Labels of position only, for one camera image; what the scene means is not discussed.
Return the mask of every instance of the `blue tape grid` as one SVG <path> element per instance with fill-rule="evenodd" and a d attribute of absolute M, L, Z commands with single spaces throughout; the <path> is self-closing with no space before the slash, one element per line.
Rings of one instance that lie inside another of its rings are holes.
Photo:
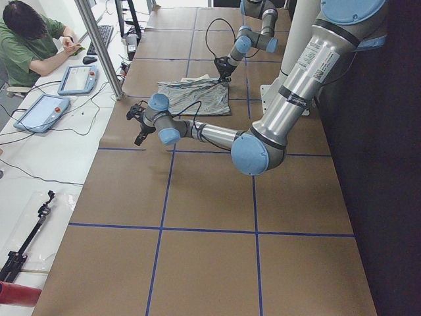
<path fill-rule="evenodd" d="M 195 15 L 195 24 L 197 22 L 197 15 L 198 10 L 196 10 Z M 190 43 L 190 52 L 188 59 L 150 59 L 150 58 L 135 58 L 138 60 L 179 60 L 179 61 L 187 61 L 187 70 L 186 76 L 189 71 L 190 61 L 213 61 L 212 59 L 191 59 L 191 51 L 193 47 L 193 40 L 195 37 L 196 31 L 205 31 L 194 29 L 193 31 L 191 43 Z M 277 61 L 249 61 L 248 59 L 244 60 L 245 66 L 247 67 L 247 63 L 278 63 Z M 250 98 L 250 89 L 249 89 L 249 79 L 246 73 L 246 89 L 247 89 L 247 99 L 231 99 L 231 100 L 239 100 L 239 101 L 246 101 L 247 102 L 247 112 L 249 119 L 251 118 L 251 101 L 261 101 L 260 99 L 251 99 Z M 133 96 L 128 95 L 128 97 L 133 98 L 149 98 L 150 96 Z M 109 148 L 109 147 L 100 147 L 99 150 L 121 150 L 121 151 L 145 151 L 146 149 L 124 149 L 124 148 Z M 354 238 L 354 234 L 325 234 L 325 233 L 311 233 L 311 232 L 266 232 L 259 230 L 259 223 L 258 223 L 258 205 L 257 205 L 257 195 L 256 195 L 256 187 L 255 187 L 255 177 L 252 176 L 252 185 L 253 185 L 253 204 L 254 204 L 254 217 L 255 217 L 255 230 L 221 230 L 221 229 L 204 229 L 204 228 L 177 228 L 177 227 L 164 227 L 164 220 L 166 215 L 166 206 L 168 203 L 168 196 L 170 192 L 170 185 L 171 185 L 171 178 L 172 178 L 172 170 L 174 167 L 174 160 L 176 153 L 211 153 L 211 154 L 229 154 L 223 151 L 191 151 L 191 150 L 177 150 L 176 145 L 174 145 L 173 149 L 168 150 L 172 152 L 172 158 L 170 163 L 170 172 L 168 175 L 168 182 L 166 185 L 166 193 L 164 199 L 164 206 L 162 208 L 162 217 L 161 217 L 161 224 L 159 227 L 157 226 L 130 226 L 130 225 L 115 225 L 115 224 L 89 224 L 89 223 L 73 223 L 70 222 L 69 226 L 84 226 L 84 227 L 100 227 L 100 228 L 124 228 L 124 229 L 138 229 L 138 230 L 155 230 L 159 231 L 157 248 L 155 251 L 155 258 L 153 263 L 153 272 L 151 277 L 151 283 L 149 287 L 149 294 L 147 300 L 147 307 L 145 316 L 149 316 L 149 311 L 151 307 L 151 300 L 153 295 L 153 287 L 155 283 L 155 275 L 157 271 L 157 265 L 159 260 L 159 250 L 161 247 L 161 239 L 162 239 L 162 232 L 164 231 L 178 231 L 178 232 L 210 232 L 210 233 L 224 233 L 224 234 L 254 234 L 255 235 L 255 242 L 256 242 L 256 261 L 257 261 L 257 282 L 258 282 L 258 289 L 259 289 L 259 314 L 263 316 L 263 298 L 262 298 L 262 278 L 261 278 L 261 269 L 260 269 L 260 244 L 259 244 L 259 236 L 262 235 L 272 235 L 272 236 L 303 236 L 303 237 L 325 237 L 325 238 Z M 287 155 L 290 156 L 298 156 L 298 157 L 331 157 L 331 155 L 311 155 L 311 154 L 301 154 L 301 153 L 288 153 Z"/>

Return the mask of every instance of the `man's hand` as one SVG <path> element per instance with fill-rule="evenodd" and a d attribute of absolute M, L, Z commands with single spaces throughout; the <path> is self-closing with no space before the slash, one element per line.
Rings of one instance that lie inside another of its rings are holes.
<path fill-rule="evenodd" d="M 82 48 L 82 46 L 80 45 L 80 43 L 75 44 L 75 43 L 72 42 L 71 45 L 67 45 L 67 46 L 63 45 L 64 52 L 68 56 L 72 56 L 73 54 L 75 54 L 81 48 Z"/>
<path fill-rule="evenodd" d="M 70 36 L 63 37 L 63 47 L 72 47 L 74 45 L 73 39 Z"/>

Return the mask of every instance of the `white wall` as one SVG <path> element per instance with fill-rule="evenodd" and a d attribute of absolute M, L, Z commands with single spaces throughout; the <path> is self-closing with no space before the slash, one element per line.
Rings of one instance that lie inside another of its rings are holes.
<path fill-rule="evenodd" d="M 0 0 L 0 14 L 3 14 L 3 9 L 8 2 L 8 0 Z M 38 13 L 69 26 L 75 31 L 78 38 L 86 32 L 86 27 L 74 0 L 23 0 L 23 2 L 29 4 Z M 93 9 L 96 18 L 105 10 L 105 0 L 97 0 L 97 3 L 98 8 Z"/>

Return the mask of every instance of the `green t-shirt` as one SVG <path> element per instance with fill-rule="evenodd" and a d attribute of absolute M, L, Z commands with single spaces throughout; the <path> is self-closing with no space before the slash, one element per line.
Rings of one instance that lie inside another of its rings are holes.
<path fill-rule="evenodd" d="M 28 40 L 14 33 L 0 19 L 0 59 L 5 64 L 11 86 L 32 87 L 40 75 L 29 69 L 31 61 L 43 61 L 57 53 L 53 38 L 62 36 L 61 22 L 42 16 L 47 35 L 41 39 Z"/>

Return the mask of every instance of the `keyboard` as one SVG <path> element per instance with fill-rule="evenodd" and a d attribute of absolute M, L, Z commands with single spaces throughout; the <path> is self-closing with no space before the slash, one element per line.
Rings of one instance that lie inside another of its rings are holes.
<path fill-rule="evenodd" d="M 99 34 L 101 35 L 105 47 L 108 47 L 108 44 L 110 43 L 113 28 L 112 25 L 98 25 Z M 86 55 L 97 55 L 92 42 L 87 49 Z"/>

